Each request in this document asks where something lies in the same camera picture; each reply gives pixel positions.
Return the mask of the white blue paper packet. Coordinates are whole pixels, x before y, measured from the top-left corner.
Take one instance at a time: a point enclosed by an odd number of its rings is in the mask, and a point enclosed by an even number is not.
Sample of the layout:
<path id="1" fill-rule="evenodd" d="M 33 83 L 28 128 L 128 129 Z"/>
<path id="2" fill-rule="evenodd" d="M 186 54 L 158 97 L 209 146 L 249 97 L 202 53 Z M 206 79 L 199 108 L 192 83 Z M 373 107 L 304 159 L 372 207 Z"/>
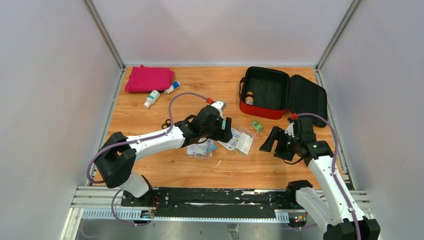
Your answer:
<path id="1" fill-rule="evenodd" d="M 232 138 L 230 139 L 229 142 L 218 141 L 219 144 L 221 144 L 224 148 L 226 148 L 229 151 L 233 151 L 236 148 L 242 133 L 235 128 L 231 128 L 231 134 L 232 134 Z"/>

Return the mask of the clear bag small sachets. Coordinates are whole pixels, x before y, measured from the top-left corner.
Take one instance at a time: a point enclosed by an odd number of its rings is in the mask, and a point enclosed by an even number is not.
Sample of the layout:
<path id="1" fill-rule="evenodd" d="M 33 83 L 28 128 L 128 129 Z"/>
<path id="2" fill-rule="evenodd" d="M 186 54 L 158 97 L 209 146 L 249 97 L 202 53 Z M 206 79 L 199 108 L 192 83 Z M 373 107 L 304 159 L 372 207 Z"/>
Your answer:
<path id="1" fill-rule="evenodd" d="M 212 158 L 210 143 L 206 141 L 200 144 L 189 145 L 186 148 L 186 154 L 190 158 L 210 160 Z"/>

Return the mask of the black red medicine case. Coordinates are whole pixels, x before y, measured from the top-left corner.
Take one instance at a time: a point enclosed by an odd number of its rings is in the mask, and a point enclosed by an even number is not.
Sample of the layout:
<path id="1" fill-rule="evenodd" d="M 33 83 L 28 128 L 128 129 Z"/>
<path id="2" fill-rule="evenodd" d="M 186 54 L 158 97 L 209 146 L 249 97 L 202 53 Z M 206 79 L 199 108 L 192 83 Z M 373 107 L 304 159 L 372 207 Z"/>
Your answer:
<path id="1" fill-rule="evenodd" d="M 247 92 L 254 103 L 245 103 Z M 249 67 L 239 82 L 239 109 L 256 117 L 279 120 L 286 110 L 293 114 L 311 113 L 328 119 L 327 92 L 305 77 L 258 66 Z"/>

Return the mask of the brown medicine bottle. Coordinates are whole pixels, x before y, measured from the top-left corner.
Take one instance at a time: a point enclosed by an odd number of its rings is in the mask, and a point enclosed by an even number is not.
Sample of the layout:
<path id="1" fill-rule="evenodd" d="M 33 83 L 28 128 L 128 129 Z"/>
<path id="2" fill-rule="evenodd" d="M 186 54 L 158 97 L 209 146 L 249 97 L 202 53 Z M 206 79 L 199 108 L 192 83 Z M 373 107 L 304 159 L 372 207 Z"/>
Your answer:
<path id="1" fill-rule="evenodd" d="M 247 92 L 246 97 L 244 99 L 244 102 L 247 105 L 253 105 L 254 104 L 254 97 L 253 97 L 253 93 L 251 91 Z"/>

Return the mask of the black handled scissors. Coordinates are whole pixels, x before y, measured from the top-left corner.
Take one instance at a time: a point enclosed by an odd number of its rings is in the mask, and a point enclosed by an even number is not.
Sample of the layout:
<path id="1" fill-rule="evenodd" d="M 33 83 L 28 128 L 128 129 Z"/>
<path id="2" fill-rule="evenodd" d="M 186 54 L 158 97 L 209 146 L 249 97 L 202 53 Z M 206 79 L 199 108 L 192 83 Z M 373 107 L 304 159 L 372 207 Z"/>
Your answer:
<path id="1" fill-rule="evenodd" d="M 162 129 L 167 129 L 172 125 L 172 121 L 168 118 L 165 120 L 165 122 L 161 125 Z"/>

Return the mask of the blue cotton swab packet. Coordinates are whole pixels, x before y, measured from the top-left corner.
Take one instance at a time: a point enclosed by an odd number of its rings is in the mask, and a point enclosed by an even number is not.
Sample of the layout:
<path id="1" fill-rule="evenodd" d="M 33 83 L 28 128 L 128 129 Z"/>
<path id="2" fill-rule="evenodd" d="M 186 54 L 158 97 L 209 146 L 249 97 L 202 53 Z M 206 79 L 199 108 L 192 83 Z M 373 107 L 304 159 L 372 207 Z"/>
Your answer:
<path id="1" fill-rule="evenodd" d="M 195 145 L 194 153 L 197 155 L 206 155 L 216 150 L 217 146 L 215 142 L 211 139 L 207 139 L 201 143 Z"/>

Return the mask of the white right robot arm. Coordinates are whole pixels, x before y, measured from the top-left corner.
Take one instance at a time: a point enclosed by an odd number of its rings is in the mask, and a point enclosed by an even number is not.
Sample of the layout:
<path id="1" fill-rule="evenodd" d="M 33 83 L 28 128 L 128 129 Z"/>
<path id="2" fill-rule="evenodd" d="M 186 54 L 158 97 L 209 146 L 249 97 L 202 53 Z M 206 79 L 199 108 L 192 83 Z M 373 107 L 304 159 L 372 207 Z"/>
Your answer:
<path id="1" fill-rule="evenodd" d="M 274 126 L 260 151 L 291 161 L 299 156 L 314 174 L 323 192 L 320 197 L 307 180 L 289 182 L 285 201 L 292 209 L 302 207 L 319 227 L 324 240 L 377 240 L 381 227 L 366 216 L 344 184 L 336 154 L 324 140 L 317 140 L 310 113 L 293 114 L 289 126 Z"/>

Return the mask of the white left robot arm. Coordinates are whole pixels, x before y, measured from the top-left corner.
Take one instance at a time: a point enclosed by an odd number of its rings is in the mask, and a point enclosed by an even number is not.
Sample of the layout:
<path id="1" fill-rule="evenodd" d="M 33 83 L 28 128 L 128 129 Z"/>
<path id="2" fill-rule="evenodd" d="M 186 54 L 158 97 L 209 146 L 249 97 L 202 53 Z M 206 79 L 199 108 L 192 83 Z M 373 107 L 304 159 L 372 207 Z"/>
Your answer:
<path id="1" fill-rule="evenodd" d="M 203 140 L 227 143 L 232 137 L 232 118 L 224 117 L 222 107 L 211 104 L 184 120 L 170 121 L 159 131 L 133 136 L 115 132 L 94 156 L 93 163 L 107 188 L 126 191 L 146 207 L 153 201 L 152 187 L 144 176 L 133 171 L 137 161 Z"/>

